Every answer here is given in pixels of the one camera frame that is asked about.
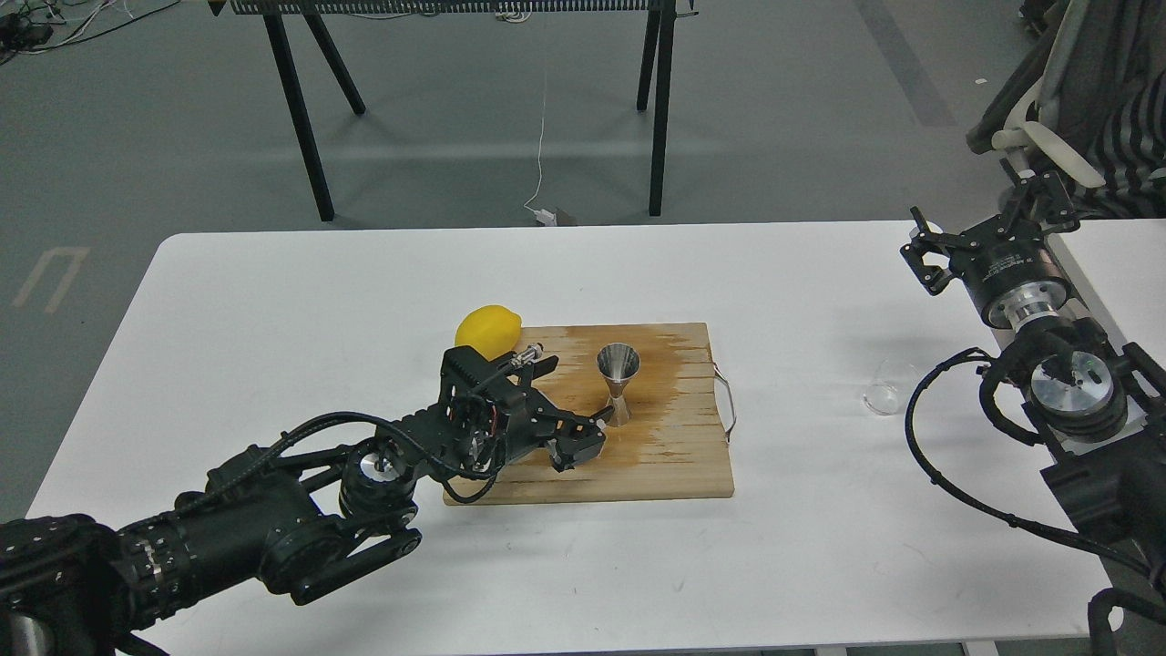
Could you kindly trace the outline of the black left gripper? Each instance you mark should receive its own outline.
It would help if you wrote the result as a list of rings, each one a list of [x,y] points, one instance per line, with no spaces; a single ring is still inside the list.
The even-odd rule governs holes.
[[[471,347],[445,350],[440,366],[437,402],[428,408],[433,435],[428,443],[429,477],[485,480],[500,472],[517,452],[542,445],[559,472],[574,470],[600,454],[613,405],[593,415],[561,408],[538,408],[538,440],[531,436],[531,403],[538,378],[557,371],[557,354],[531,343],[485,360]]]

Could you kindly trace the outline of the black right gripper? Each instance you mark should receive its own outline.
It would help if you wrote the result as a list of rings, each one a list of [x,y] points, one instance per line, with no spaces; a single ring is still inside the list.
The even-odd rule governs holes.
[[[1044,237],[1081,228],[1081,216],[1058,172],[1017,170],[999,161],[1012,183],[1000,217],[950,235],[930,230],[922,211],[911,207],[915,232],[900,254],[916,281],[932,296],[956,277],[949,269],[926,264],[927,254],[953,258],[961,252],[961,280],[988,327],[1017,331],[1037,313],[1054,313],[1070,297],[1067,274],[1052,258]]]

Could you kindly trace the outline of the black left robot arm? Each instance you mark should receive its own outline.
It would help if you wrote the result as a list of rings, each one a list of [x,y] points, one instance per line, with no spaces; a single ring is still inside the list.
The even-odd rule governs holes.
[[[454,347],[433,405],[314,416],[210,470],[170,512],[117,530],[85,514],[3,523],[3,654],[159,655],[138,632],[243,581],[308,605],[409,555],[427,477],[490,491],[541,447],[559,472],[586,464],[614,408],[554,405],[534,382],[557,364],[538,343],[493,358]]]

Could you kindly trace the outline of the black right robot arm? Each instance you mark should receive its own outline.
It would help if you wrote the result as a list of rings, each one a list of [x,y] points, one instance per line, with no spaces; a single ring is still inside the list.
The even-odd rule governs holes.
[[[1163,595],[1163,368],[1139,344],[1115,347],[1094,317],[1070,317],[1079,294],[1047,244],[1081,220],[1058,172],[1002,161],[1012,190],[1000,213],[957,235],[930,230],[912,209],[915,233],[901,256],[930,295],[954,280],[986,327],[1012,333],[999,354],[962,350],[916,383],[905,436],[928,480],[958,502],[1038,538],[1131,569]],[[1041,475],[1072,528],[996,509],[953,484],[916,440],[921,395],[961,364],[977,364],[979,410],[991,426],[1053,458]]]

